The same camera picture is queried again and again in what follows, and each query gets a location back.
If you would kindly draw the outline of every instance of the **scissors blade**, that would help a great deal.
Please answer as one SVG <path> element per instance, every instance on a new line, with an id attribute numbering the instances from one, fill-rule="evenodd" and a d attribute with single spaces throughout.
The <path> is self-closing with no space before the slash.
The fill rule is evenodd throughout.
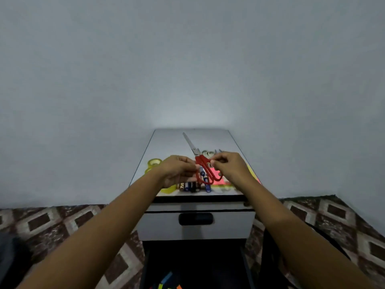
<path id="1" fill-rule="evenodd" d="M 195 146 L 192 144 L 192 142 L 190 141 L 189 137 L 186 135 L 185 132 L 183 132 L 183 136 L 186 139 L 187 143 L 189 143 L 190 148 L 193 151 L 194 155 L 199 156 L 201 154 L 201 152 L 199 151 L 199 149 L 195 148 Z"/>

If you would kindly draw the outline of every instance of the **floor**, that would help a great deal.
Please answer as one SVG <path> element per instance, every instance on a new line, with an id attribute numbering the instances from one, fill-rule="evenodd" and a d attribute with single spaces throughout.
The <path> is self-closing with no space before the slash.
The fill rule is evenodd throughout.
<path id="1" fill-rule="evenodd" d="M 282 202 L 299 218 L 334 238 L 377 288 L 385 288 L 385 238 L 344 202 L 335 196 Z M 18 234 L 27 242 L 35 267 L 103 208 L 104 205 L 82 205 L 0 210 L 0 231 Z M 245 253 L 254 278 L 260 268 L 263 230 L 263 224 L 256 218 L 246 242 Z M 143 247 L 137 232 L 133 232 L 97 289 L 138 288 L 143 263 Z"/>

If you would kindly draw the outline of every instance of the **red scissors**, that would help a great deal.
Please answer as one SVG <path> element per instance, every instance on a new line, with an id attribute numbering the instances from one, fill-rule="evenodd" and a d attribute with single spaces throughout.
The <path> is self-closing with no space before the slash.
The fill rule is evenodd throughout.
<path id="1" fill-rule="evenodd" d="M 200 177 L 199 170 L 197 170 L 196 171 L 196 179 L 197 179 L 198 183 L 213 184 L 214 181 L 220 181 L 223 176 L 221 176 L 220 178 L 216 178 L 215 174 L 207 166 L 207 164 L 210 163 L 210 160 L 207 159 L 204 155 L 202 155 L 202 153 L 199 151 L 199 149 L 195 148 L 195 146 L 192 144 L 192 142 L 190 141 L 189 137 L 185 133 L 183 133 L 183 136 L 186 139 L 187 143 L 189 143 L 190 148 L 191 148 L 191 150 L 193 151 L 193 153 L 195 155 L 195 163 L 199 164 L 200 166 L 203 167 L 203 169 L 205 170 L 205 172 L 207 174 L 208 180 L 209 180 L 209 182 L 203 181 L 201 179 L 201 177 Z"/>

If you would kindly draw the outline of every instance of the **hand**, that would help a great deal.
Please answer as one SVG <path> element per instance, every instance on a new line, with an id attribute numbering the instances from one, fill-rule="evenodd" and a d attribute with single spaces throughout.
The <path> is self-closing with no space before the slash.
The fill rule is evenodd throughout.
<path id="1" fill-rule="evenodd" d="M 221 152 L 210 159 L 210 164 L 239 190 L 245 178 L 253 177 L 246 162 L 237 152 Z"/>
<path id="2" fill-rule="evenodd" d="M 177 183 L 196 181 L 195 171 L 198 169 L 199 165 L 196 165 L 194 160 L 178 155 L 171 155 L 163 160 L 160 165 L 153 168 L 153 170 L 161 172 L 162 188 L 169 188 Z"/>

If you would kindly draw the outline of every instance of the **drawer handle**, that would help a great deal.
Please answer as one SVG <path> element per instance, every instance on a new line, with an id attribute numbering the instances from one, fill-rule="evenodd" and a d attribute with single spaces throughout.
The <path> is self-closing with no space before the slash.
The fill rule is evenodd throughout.
<path id="1" fill-rule="evenodd" d="M 214 217 L 211 213 L 181 213 L 178 220 L 182 226 L 210 225 L 214 223 Z"/>

